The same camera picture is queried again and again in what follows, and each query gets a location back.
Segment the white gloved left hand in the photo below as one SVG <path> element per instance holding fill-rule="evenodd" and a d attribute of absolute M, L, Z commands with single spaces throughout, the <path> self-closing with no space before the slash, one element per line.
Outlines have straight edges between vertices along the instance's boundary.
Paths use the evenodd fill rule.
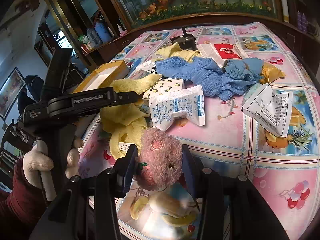
<path fill-rule="evenodd" d="M 68 179 L 72 176 L 79 175 L 79 148 L 84 145 L 81 138 L 75 137 L 73 147 L 67 155 L 67 168 L 65 175 Z M 34 187 L 40 189 L 39 172 L 49 172 L 53 167 L 53 161 L 48 156 L 37 150 L 37 146 L 28 152 L 23 158 L 23 172 L 26 180 Z"/>

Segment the red sleeved left forearm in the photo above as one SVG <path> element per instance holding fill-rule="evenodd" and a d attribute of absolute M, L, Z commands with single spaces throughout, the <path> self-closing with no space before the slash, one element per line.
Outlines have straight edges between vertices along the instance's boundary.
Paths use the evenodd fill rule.
<path fill-rule="evenodd" d="M 21 159 L 15 164 L 12 184 L 10 193 L 1 191 L 1 222 L 39 221 L 47 206 L 42 191 L 25 178 Z"/>

